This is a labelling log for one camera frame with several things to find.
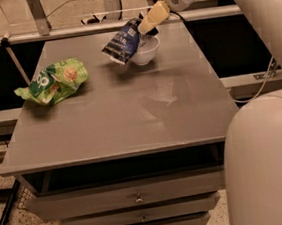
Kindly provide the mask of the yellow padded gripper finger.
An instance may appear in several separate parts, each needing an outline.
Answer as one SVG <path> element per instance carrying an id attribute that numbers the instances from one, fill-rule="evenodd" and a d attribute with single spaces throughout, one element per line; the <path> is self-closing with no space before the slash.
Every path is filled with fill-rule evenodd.
<path id="1" fill-rule="evenodd" d="M 165 21 L 169 17 L 170 12 L 171 10 L 165 1 L 156 2 L 138 26 L 139 33 L 146 35 L 149 31 L 154 29 L 156 25 Z"/>

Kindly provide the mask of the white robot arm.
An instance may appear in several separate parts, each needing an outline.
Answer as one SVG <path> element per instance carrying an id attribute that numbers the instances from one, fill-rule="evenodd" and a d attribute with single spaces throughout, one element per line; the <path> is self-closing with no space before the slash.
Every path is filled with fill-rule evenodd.
<path id="1" fill-rule="evenodd" d="M 177 0 L 182 11 L 195 0 Z M 234 0 L 282 69 L 282 0 Z M 257 97 L 225 139 L 230 225 L 282 225 L 282 90 Z"/>

